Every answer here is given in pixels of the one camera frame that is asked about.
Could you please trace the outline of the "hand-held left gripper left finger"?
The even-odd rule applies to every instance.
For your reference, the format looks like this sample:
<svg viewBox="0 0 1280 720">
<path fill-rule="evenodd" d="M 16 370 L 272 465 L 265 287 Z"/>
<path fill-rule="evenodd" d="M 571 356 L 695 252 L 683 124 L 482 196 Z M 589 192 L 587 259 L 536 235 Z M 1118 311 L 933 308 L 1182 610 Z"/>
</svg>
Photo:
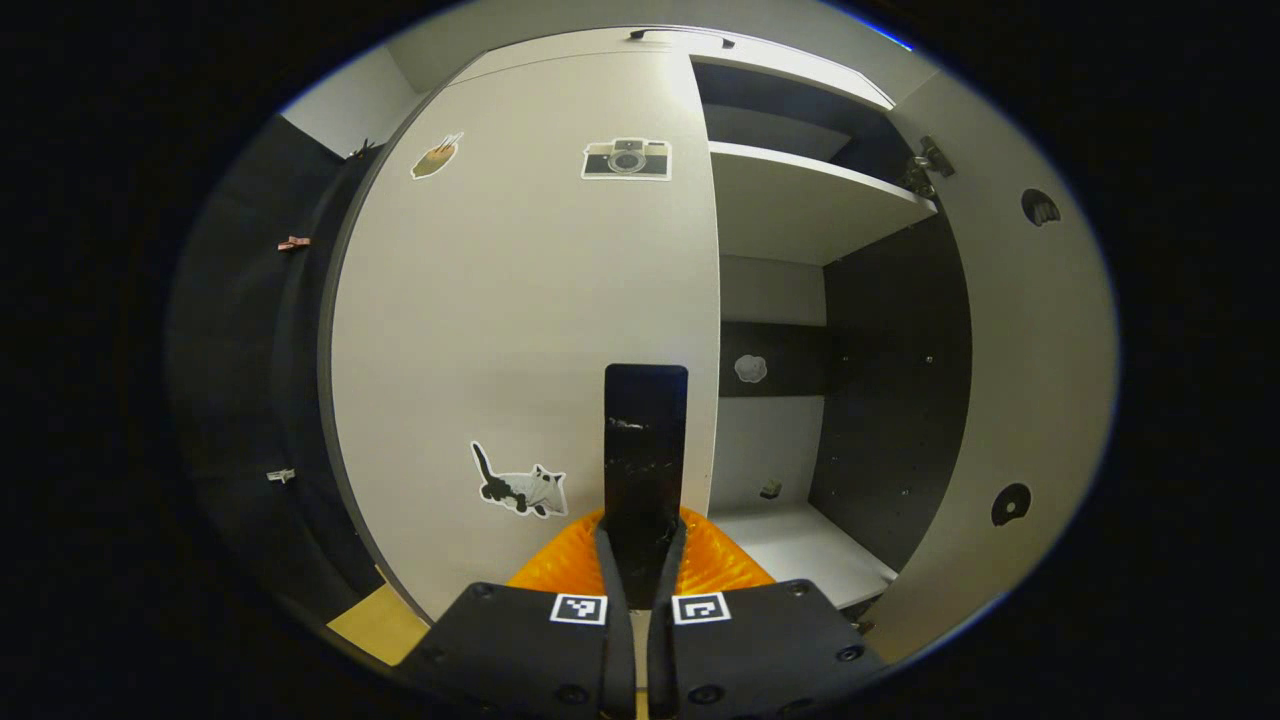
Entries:
<svg viewBox="0 0 1280 720">
<path fill-rule="evenodd" d="M 603 511 L 508 584 L 466 585 L 396 666 L 434 719 L 632 719 L 634 635 Z"/>
</svg>

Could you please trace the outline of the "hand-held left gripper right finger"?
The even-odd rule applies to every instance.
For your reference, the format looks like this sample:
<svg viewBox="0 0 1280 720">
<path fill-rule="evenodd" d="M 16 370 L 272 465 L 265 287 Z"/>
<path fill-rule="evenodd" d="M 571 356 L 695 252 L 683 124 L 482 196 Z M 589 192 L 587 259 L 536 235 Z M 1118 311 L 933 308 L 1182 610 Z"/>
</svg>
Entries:
<svg viewBox="0 0 1280 720">
<path fill-rule="evenodd" d="M 648 637 L 653 717 L 819 717 L 887 678 L 814 580 L 776 580 L 704 515 L 678 519 Z"/>
</svg>

